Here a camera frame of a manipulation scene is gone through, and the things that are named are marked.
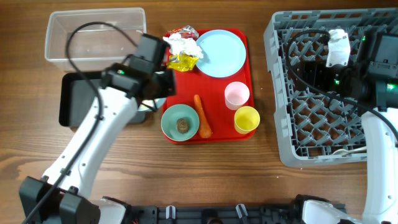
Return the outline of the light blue bowl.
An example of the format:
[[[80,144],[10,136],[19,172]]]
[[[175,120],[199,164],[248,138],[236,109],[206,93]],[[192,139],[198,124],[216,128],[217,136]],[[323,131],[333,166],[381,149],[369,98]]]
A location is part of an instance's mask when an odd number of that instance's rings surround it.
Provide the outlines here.
[[[143,100],[140,106],[138,107],[138,111],[143,111],[143,112],[151,112],[151,111],[157,111],[159,108],[162,107],[162,105],[165,103],[166,98],[157,98],[154,100]]]

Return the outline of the yellow wrapper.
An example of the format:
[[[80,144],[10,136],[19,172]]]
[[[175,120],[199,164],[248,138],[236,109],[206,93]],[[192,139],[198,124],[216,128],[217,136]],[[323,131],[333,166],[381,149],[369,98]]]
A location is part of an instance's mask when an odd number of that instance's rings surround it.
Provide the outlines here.
[[[192,57],[186,54],[170,55],[167,62],[167,68],[179,72],[187,72],[193,70],[198,57]]]

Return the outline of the green bowl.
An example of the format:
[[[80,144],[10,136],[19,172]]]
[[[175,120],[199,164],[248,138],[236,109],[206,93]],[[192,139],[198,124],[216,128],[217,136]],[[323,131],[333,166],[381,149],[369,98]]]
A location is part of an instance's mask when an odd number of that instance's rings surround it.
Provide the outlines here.
[[[184,133],[177,129],[178,120],[184,120],[188,128]],[[200,120],[197,112],[190,106],[184,104],[173,105],[166,109],[162,115],[161,128],[163,133],[171,140],[182,142],[188,141],[196,135]]]

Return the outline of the white tissue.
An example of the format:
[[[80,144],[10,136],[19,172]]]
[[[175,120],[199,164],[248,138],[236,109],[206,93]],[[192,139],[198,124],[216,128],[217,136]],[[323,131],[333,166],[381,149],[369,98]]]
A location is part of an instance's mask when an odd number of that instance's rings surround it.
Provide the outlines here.
[[[170,45],[170,53],[172,55],[185,54],[196,58],[203,58],[202,49],[197,46],[193,38],[183,38],[181,34],[174,33],[169,37],[163,37],[163,40]]]

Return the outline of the brown mushroom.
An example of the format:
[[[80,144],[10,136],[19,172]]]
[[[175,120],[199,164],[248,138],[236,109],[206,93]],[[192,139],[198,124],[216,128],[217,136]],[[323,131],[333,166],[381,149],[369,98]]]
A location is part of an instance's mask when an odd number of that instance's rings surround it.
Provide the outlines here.
[[[176,122],[177,131],[181,134],[185,134],[190,130],[190,123],[187,119],[180,118]]]

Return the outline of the red foil wrapper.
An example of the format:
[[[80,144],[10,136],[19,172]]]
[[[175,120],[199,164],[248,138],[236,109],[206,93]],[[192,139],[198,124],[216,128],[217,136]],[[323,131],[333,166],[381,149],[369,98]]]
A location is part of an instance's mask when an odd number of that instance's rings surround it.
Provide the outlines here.
[[[172,34],[180,34],[181,38],[192,38],[193,40],[197,40],[200,36],[192,26],[183,26],[181,28],[169,31],[169,35]]]

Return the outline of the orange carrot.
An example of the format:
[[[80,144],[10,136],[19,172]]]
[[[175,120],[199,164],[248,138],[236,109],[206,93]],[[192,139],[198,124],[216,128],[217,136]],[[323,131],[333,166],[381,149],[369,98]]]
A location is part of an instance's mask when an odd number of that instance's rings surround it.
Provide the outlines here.
[[[198,114],[199,120],[200,120],[200,125],[198,129],[198,133],[201,138],[210,138],[212,135],[212,130],[210,128],[210,125],[207,121],[202,103],[201,103],[201,98],[199,95],[194,95],[193,101],[195,104],[195,110]]]

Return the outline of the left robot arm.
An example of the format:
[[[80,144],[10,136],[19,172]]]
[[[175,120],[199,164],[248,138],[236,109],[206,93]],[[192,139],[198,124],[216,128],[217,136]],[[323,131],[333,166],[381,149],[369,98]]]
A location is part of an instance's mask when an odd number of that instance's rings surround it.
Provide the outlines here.
[[[170,45],[144,34],[128,65],[101,74],[95,98],[72,140],[40,179],[27,177],[19,194],[25,223],[125,223],[128,204],[104,197],[90,201],[101,163],[142,100],[175,94],[174,73],[164,57]]]

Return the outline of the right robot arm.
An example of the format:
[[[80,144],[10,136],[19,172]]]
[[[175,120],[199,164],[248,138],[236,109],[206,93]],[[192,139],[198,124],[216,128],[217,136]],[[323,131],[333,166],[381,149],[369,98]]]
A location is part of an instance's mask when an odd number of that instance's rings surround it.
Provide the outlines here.
[[[327,42],[326,62],[292,65],[286,51],[287,71],[312,91],[361,113],[368,155],[362,222],[397,223],[397,35],[365,32],[356,60],[350,62],[345,31],[305,30],[297,36],[311,33]]]

